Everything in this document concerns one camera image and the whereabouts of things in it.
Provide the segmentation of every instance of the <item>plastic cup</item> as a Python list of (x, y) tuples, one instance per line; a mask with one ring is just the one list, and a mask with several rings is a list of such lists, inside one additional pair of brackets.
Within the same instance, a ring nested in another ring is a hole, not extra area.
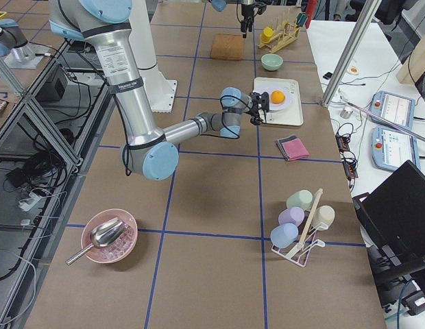
[(301, 190), (292, 194), (286, 201), (287, 208), (300, 207), (303, 210), (310, 208), (313, 202), (313, 194), (308, 190)]
[(305, 214), (302, 208), (300, 207), (292, 207), (290, 209), (283, 210), (278, 216), (278, 223), (292, 223), (296, 226), (301, 225), (304, 220)]
[[(335, 220), (335, 210), (330, 206), (321, 206), (315, 211), (315, 215), (313, 216), (313, 220), (311, 221), (311, 225), (314, 228), (317, 228), (321, 223), (326, 224), (328, 227), (331, 226), (333, 221)], [(325, 230), (325, 228), (318, 228), (318, 231)]]
[(286, 248), (298, 237), (298, 227), (285, 223), (274, 228), (270, 234), (272, 243), (278, 248)]

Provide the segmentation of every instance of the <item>silver spoon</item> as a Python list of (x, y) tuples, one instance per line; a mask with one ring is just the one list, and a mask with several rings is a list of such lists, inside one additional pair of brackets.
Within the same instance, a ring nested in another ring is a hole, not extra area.
[(112, 245), (124, 231), (124, 222), (118, 217), (98, 225), (89, 234), (90, 243), (74, 256), (66, 260), (66, 265), (71, 265), (94, 247), (103, 248)]

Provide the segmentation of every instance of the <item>white cable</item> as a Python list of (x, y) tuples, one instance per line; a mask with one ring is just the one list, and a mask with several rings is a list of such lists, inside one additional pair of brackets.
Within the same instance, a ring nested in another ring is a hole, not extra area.
[(4, 326), (6, 324), (10, 324), (12, 323), (14, 320), (16, 320), (18, 317), (22, 316), (25, 312), (27, 312), (28, 308), (33, 304), (34, 298), (36, 298), (36, 267), (27, 259), (20, 257), (19, 255), (15, 254), (14, 252), (11, 252), (10, 250), (4, 250), (4, 249), (0, 249), (0, 252), (8, 252), (10, 254), (12, 254), (13, 256), (16, 256), (17, 258), (23, 260), (24, 262), (26, 262), (29, 266), (32, 267), (33, 271), (34, 271), (34, 277), (33, 277), (33, 282), (34, 282), (34, 290), (33, 290), (33, 296), (31, 298), (31, 300), (28, 302), (28, 305), (24, 308), (24, 310), (22, 312), (20, 312), (16, 317), (11, 318), (10, 320), (8, 320), (7, 322), (2, 322), (0, 323), (0, 326)]

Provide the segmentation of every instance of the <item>white table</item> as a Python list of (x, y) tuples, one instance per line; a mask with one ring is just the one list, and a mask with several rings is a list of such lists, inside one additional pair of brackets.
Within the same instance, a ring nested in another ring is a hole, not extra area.
[[(323, 84), (323, 88), (328, 80), (323, 79), (326, 72), (333, 72), (343, 48), (354, 28), (354, 23), (350, 22), (333, 22), (333, 21), (312, 21), (308, 29), (308, 38), (317, 65), (319, 79)], [(345, 73), (343, 82), (351, 82), (355, 78), (360, 77), (376, 77), (390, 71), (394, 65), (398, 65), (400, 61), (394, 53), (391, 45), (387, 42), (385, 35), (379, 28), (377, 23), (372, 23), (365, 34), (361, 44), (354, 54), (351, 65), (359, 69), (358, 75), (350, 75)], [(412, 99), (418, 99), (420, 94), (414, 85), (400, 84), (396, 79), (396, 74), (401, 65), (396, 67), (394, 71), (385, 74), (376, 79), (364, 79), (353, 82), (354, 84), (366, 84), (365, 86), (348, 86), (340, 85), (339, 90), (347, 99), (361, 107), (365, 107), (378, 90), (388, 91), (397, 95), (402, 95)], [(335, 95), (333, 101), (339, 100), (339, 96)], [(355, 128), (360, 124), (360, 114), (358, 110), (354, 110), (353, 115), (349, 119), (342, 119), (340, 112), (343, 106), (330, 105), (329, 111), (332, 119), (337, 120), (340, 124), (351, 122)], [(415, 107), (415, 116), (425, 118), (425, 102), (419, 99)], [(365, 124), (365, 115), (363, 114), (363, 124)], [(360, 195), (365, 192), (371, 193), (386, 178), (391, 175), (390, 171), (378, 169), (372, 160), (372, 130), (377, 126), (370, 119), (367, 120), (365, 129), (363, 125), (352, 135), (350, 141), (350, 149), (359, 157), (358, 175), (352, 196)], [(336, 132), (339, 125), (333, 121), (333, 129)], [(425, 137), (425, 122), (414, 121), (413, 131)], [(344, 127), (340, 133), (350, 132), (349, 127)], [(425, 143), (418, 141), (418, 150), (421, 156), (425, 156)], [(425, 175), (425, 160), (420, 160), (421, 171)], [(396, 328), (395, 317), (387, 321), (389, 329)], [(425, 312), (420, 315), (411, 317), (402, 315), (400, 317), (400, 327), (404, 329), (425, 329)]]

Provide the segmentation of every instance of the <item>computer monitor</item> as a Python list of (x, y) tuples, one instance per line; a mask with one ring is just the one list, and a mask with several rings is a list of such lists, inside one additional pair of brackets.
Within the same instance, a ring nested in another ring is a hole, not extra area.
[[(425, 255), (425, 176), (411, 161), (361, 203), (367, 216), (359, 219), (378, 248), (388, 245), (402, 264)], [(425, 294), (425, 269), (411, 276)]]

